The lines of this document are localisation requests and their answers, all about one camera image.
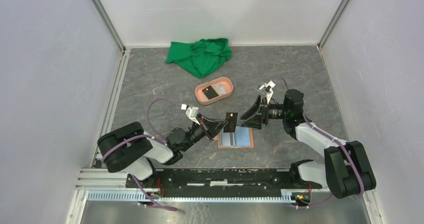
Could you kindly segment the white magstripe card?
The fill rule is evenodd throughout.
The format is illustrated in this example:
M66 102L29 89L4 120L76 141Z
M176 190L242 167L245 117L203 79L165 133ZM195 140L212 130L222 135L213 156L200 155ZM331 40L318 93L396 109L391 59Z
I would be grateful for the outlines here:
M221 134L221 147L233 148L235 146L235 133L224 132Z

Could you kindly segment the brown leather card holder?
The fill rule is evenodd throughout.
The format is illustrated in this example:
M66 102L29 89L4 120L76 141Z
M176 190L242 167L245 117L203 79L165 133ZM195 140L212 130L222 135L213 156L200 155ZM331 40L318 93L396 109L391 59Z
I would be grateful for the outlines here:
M218 148L220 149L239 149L239 148L254 148L254 139L253 139L253 131L251 128L246 127L236 127L235 131L235 146L233 148L225 148L221 147L221 134L223 130L219 133L218 137Z

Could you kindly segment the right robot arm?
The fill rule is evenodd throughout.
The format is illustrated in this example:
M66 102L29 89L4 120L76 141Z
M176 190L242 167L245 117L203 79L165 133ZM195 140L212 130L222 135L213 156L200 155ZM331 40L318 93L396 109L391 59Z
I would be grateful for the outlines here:
M289 182L301 188L309 181L328 187L338 199L363 195L376 188L376 178L365 147L359 141L346 141L320 129L304 114L304 94L296 89L285 92L282 103L271 104L258 96L240 117L241 126L261 129L269 120L281 120L283 129L324 158L324 164L302 160L290 166Z

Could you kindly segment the pink oval tray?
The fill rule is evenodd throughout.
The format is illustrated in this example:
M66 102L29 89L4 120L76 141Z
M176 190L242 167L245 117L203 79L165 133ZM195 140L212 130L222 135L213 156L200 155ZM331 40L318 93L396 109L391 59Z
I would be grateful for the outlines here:
M201 105L209 105L229 97L234 90L233 83L227 77L220 77L198 85L195 90L197 101Z

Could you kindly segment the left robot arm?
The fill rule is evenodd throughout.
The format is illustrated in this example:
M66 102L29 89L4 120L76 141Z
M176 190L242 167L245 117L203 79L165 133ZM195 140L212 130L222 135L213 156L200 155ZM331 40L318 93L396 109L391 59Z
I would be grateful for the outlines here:
M174 128L162 141L149 135L139 122L133 122L101 136L97 146L108 172L124 171L149 188L157 182L152 160L173 165L182 159L183 152L205 137L214 139L228 124L228 120L198 114L188 130Z

